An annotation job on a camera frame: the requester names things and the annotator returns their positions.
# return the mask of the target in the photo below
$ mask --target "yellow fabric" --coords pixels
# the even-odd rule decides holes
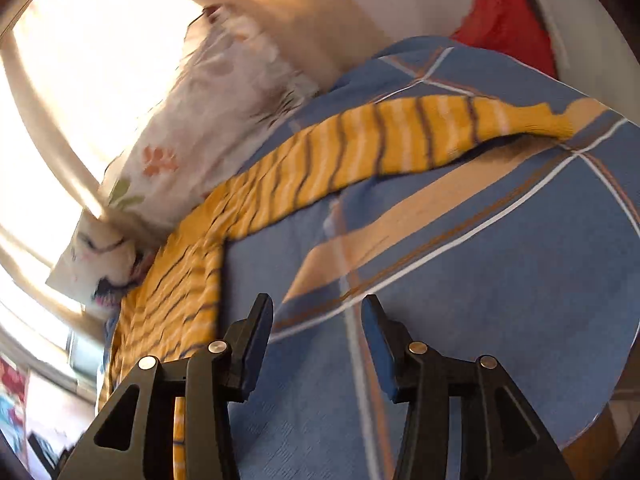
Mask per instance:
[[[223,243],[239,240],[355,182],[417,173],[455,160],[480,142],[520,132],[570,138],[603,107],[579,100],[563,114],[548,104],[515,107],[465,96],[367,104],[304,128],[247,172],[220,184],[170,236],[142,286],[122,302],[101,401],[145,355],[188,357],[215,338]],[[174,439],[184,438],[177,403]],[[174,473],[184,478],[184,448]]]

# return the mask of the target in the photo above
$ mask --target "metal screw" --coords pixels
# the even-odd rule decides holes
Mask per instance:
[[[409,343],[409,352],[412,354],[426,354],[429,347],[425,345],[422,341],[413,341]]]
[[[491,355],[483,355],[480,358],[480,364],[482,365],[483,368],[486,368],[487,370],[493,370],[495,367],[497,367],[498,361],[495,359],[495,357],[492,357]]]
[[[140,359],[140,361],[138,361],[138,366],[143,370],[151,370],[151,368],[156,366],[156,358],[152,355],[143,357],[142,359]]]
[[[209,345],[209,352],[212,354],[222,354],[226,350],[226,343],[224,341],[214,341]]]

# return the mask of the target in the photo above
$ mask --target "red cloth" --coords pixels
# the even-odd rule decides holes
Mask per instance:
[[[551,39],[527,0],[475,0],[452,39],[507,54],[557,78]]]

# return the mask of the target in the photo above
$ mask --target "pillow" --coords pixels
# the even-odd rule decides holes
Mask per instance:
[[[317,90],[250,17],[206,7],[188,28],[173,87],[100,194],[166,238]]]
[[[132,240],[84,210],[46,283],[84,304],[88,314],[106,320],[119,309],[120,300],[142,282],[154,255],[155,251],[137,248]]]

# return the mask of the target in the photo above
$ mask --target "orange flower print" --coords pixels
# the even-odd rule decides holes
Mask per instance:
[[[142,161],[145,165],[142,173],[145,176],[154,176],[163,171],[175,171],[178,169],[175,152],[169,148],[145,146],[145,149],[142,150]]]

